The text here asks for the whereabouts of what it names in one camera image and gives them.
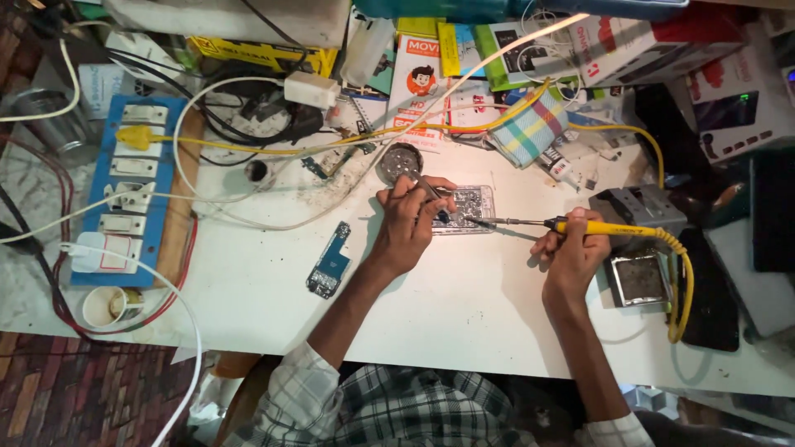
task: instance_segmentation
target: white plug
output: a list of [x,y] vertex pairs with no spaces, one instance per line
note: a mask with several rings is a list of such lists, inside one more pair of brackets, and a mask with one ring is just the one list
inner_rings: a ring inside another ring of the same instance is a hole
[[335,80],[294,72],[285,80],[285,99],[326,110],[334,107],[341,89]]

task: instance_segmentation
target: black phone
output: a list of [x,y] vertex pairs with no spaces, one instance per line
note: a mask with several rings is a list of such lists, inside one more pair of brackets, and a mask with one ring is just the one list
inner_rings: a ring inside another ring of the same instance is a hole
[[766,150],[750,161],[754,269],[795,272],[795,149]]

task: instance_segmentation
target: yellow plug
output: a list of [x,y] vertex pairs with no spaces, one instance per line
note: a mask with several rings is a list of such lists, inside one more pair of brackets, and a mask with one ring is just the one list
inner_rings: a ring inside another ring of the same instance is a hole
[[122,142],[137,150],[149,150],[149,144],[168,139],[163,135],[155,135],[148,126],[130,126],[116,131],[116,141]]

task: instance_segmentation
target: paper cup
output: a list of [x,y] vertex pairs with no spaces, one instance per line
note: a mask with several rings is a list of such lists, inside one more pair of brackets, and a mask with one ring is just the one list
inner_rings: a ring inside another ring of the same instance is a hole
[[136,317],[144,307],[143,297],[132,289],[97,287],[83,302],[83,318],[95,328]]

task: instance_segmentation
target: smartphone screen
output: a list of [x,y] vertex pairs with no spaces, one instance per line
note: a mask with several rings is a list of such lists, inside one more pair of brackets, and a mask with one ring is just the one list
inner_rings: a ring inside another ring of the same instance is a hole
[[730,127],[750,126],[756,122],[758,91],[693,104],[696,122],[700,132],[728,129]]
[[750,172],[754,269],[795,272],[795,150],[761,152]]

